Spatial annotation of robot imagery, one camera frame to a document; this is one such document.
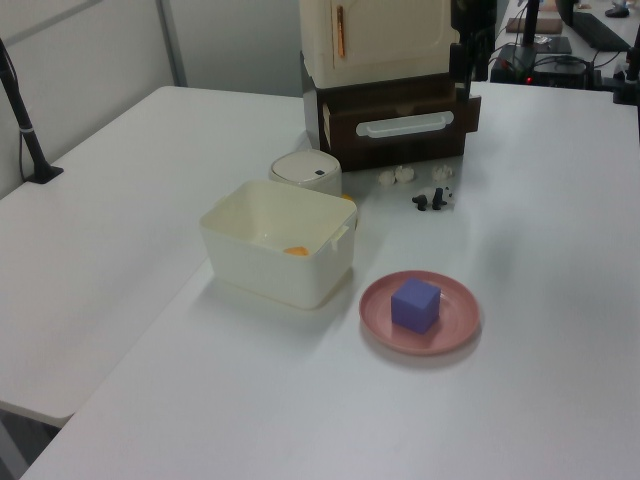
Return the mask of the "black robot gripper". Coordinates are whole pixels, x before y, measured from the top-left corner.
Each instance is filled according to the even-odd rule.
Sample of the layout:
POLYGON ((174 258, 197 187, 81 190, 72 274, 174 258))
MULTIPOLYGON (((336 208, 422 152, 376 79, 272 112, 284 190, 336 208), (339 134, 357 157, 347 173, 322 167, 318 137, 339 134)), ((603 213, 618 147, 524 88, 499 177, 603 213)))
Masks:
POLYGON ((470 97, 471 80, 486 80, 495 48, 497 2, 455 0, 451 2, 451 27, 458 39, 450 45, 450 77, 463 82, 463 99, 470 97))

